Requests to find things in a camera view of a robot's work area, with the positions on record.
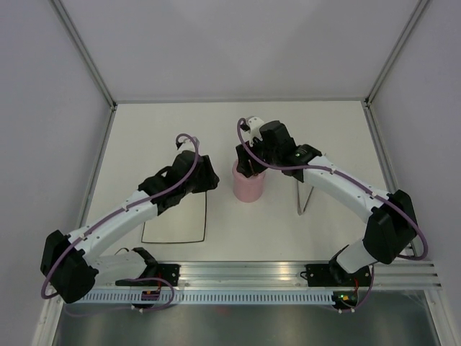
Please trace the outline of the pink cylindrical lunch box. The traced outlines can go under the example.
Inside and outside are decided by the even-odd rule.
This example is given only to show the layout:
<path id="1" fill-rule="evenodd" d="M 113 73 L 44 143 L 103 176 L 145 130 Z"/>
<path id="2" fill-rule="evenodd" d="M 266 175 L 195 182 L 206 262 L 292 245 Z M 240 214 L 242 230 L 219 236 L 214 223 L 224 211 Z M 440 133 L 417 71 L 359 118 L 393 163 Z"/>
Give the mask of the pink cylindrical lunch box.
<path id="1" fill-rule="evenodd" d="M 233 193 L 243 203 L 256 202 L 263 194 L 266 172 L 247 178 L 237 171 L 237 163 L 232 167 Z"/>

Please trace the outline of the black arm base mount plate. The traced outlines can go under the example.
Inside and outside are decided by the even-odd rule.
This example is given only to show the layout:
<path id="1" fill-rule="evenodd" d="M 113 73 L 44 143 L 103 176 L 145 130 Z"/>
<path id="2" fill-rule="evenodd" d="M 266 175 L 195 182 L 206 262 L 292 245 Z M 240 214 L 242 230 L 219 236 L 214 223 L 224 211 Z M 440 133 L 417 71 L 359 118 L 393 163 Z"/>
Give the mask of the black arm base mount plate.
<path id="1" fill-rule="evenodd" d="M 120 287 L 177 287 L 180 276 L 179 264 L 160 263 L 155 267 L 147 267 L 136 279 L 121 279 L 115 282 Z"/>

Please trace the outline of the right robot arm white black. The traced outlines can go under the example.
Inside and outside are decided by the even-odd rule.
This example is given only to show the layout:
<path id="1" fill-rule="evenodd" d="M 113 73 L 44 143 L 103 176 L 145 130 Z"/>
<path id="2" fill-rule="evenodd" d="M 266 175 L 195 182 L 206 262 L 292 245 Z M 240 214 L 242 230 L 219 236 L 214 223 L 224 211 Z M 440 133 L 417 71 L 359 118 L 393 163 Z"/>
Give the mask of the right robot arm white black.
<path id="1" fill-rule="evenodd" d="M 328 274 L 334 283 L 344 285 L 365 267 L 404 258 L 403 250 L 423 236 L 406 192 L 380 190 L 340 170 L 318 149 L 296 144 L 280 121 L 241 118 L 237 135 L 239 174 L 249 179 L 267 169 L 280 171 L 330 195 L 365 223 L 364 236 L 329 260 Z"/>

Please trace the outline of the steel food tongs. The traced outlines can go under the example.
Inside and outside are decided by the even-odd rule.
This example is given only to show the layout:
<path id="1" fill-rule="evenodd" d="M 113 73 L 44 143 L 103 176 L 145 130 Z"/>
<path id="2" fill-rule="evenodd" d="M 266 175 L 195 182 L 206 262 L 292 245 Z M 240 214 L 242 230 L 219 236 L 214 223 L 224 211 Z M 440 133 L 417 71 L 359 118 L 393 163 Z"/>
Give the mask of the steel food tongs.
<path id="1" fill-rule="evenodd" d="M 297 206 L 297 214 L 299 216 L 302 216 L 305 214 L 312 193 L 313 193 L 313 187 L 309 184 L 301 183 L 299 181 L 296 181 L 296 206 Z"/>

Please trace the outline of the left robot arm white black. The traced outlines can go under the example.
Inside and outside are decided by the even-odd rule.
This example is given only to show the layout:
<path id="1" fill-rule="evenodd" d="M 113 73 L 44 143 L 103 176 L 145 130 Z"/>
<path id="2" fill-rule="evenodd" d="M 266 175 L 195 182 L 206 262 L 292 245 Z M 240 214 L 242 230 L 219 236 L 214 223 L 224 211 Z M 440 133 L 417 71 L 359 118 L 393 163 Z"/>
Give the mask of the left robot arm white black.
<path id="1" fill-rule="evenodd" d="M 219 178 L 210 157 L 193 151 L 178 154 L 172 165 L 146 178 L 122 205 L 97 221 L 68 234 L 56 230 L 46 241 L 40 270 L 48 286 L 66 303 L 83 298 L 93 287 L 153 285 L 158 262 L 144 248 L 104 255 L 115 242 L 145 222 L 178 205 L 188 194 L 214 190 Z"/>

